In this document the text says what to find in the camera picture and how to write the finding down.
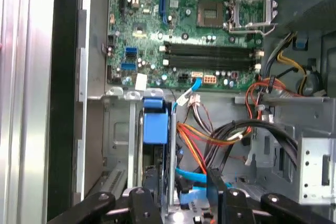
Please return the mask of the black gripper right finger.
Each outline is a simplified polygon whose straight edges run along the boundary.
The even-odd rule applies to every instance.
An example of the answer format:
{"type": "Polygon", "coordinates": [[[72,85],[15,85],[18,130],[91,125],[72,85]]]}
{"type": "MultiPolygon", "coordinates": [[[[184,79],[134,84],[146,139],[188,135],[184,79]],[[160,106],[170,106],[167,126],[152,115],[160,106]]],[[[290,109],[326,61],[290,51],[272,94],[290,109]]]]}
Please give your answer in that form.
{"type": "Polygon", "coordinates": [[[227,187],[217,169],[206,170],[206,196],[215,223],[331,223],[331,220],[278,193],[249,200],[227,187]]]}

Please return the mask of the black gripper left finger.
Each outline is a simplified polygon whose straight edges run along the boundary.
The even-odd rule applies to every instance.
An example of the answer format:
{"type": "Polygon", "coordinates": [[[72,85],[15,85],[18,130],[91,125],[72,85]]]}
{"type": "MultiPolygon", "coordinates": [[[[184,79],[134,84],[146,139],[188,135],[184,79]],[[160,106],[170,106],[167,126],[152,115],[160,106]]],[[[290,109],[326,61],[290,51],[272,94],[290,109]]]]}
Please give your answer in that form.
{"type": "Polygon", "coordinates": [[[159,168],[148,166],[141,187],[116,198],[108,191],[94,193],[48,223],[162,223],[159,202],[159,168]]]}

